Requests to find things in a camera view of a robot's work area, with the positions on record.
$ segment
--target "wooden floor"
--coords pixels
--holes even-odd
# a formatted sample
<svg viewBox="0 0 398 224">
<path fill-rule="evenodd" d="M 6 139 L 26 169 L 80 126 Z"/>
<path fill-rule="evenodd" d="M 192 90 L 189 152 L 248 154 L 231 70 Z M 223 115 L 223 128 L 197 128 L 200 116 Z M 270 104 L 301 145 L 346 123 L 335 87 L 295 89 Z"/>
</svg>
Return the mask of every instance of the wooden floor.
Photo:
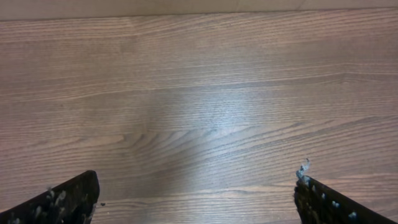
<svg viewBox="0 0 398 224">
<path fill-rule="evenodd" d="M 0 22 L 0 210 L 300 223 L 295 170 L 398 222 L 398 9 Z"/>
</svg>

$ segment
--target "black object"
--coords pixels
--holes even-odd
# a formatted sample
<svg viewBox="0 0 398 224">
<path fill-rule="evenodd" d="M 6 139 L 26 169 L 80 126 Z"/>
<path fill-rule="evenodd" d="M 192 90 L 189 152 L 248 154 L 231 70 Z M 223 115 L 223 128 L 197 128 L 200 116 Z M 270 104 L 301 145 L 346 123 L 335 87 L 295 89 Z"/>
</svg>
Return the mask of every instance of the black object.
<svg viewBox="0 0 398 224">
<path fill-rule="evenodd" d="M 0 224 L 90 224 L 100 196 L 95 171 L 86 171 L 0 213 Z"/>
<path fill-rule="evenodd" d="M 296 185 L 294 202 L 303 224 L 397 224 L 309 176 Z"/>
</svg>

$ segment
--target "wood grain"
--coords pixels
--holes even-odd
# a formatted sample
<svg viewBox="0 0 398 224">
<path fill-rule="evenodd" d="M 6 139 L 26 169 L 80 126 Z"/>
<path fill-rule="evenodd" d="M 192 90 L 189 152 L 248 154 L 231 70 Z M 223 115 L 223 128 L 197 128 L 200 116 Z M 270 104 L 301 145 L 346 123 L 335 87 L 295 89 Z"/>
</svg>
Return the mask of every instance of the wood grain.
<svg viewBox="0 0 398 224">
<path fill-rule="evenodd" d="M 298 223 L 308 157 L 398 221 L 397 39 L 397 9 L 0 22 L 0 210 L 93 169 L 93 223 Z"/>
</svg>

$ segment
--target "wall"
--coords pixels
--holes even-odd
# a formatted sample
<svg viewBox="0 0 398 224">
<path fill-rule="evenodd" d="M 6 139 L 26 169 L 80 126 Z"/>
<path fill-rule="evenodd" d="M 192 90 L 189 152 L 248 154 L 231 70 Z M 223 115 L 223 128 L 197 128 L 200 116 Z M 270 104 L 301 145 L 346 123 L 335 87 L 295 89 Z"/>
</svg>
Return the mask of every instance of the wall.
<svg viewBox="0 0 398 224">
<path fill-rule="evenodd" d="M 398 0 L 1 0 L 0 20 L 397 6 Z"/>
</svg>

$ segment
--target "white speck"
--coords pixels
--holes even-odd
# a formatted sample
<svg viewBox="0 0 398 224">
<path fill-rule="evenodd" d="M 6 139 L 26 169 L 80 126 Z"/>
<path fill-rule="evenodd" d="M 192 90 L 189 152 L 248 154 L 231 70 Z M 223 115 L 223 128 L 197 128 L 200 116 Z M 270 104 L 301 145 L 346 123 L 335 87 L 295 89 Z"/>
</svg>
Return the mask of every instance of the white speck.
<svg viewBox="0 0 398 224">
<path fill-rule="evenodd" d="M 57 197 L 57 199 L 56 199 L 56 201 L 55 201 L 55 206 L 58 205 L 58 203 L 59 203 L 60 200 L 64 200 L 66 196 L 67 196 L 67 193 L 66 193 L 66 191 L 63 190 L 63 191 L 60 193 L 60 195 L 58 195 L 58 197 Z"/>
<path fill-rule="evenodd" d="M 307 176 L 303 176 L 304 183 L 307 187 L 310 187 L 310 178 Z"/>
<path fill-rule="evenodd" d="M 60 200 L 63 200 L 63 199 L 65 199 L 66 196 L 67 196 L 67 192 L 63 190 L 58 197 L 60 198 Z"/>
<path fill-rule="evenodd" d="M 35 217 L 36 217 L 36 218 L 39 217 L 39 215 L 40 215 L 41 212 L 42 212 L 42 207 L 38 206 L 38 207 L 36 208 Z"/>
<path fill-rule="evenodd" d="M 348 215 L 350 218 L 356 218 L 356 212 L 352 212 L 351 214 Z"/>
<path fill-rule="evenodd" d="M 334 207 L 336 207 L 336 208 L 338 208 L 338 207 L 340 206 L 340 204 L 337 203 L 337 202 L 335 202 L 335 201 L 332 201 L 331 204 L 332 204 Z"/>
<path fill-rule="evenodd" d="M 301 164 L 300 169 L 296 171 L 296 176 L 299 179 L 302 179 L 306 170 L 310 168 L 310 160 L 307 159 L 306 164 Z"/>
</svg>

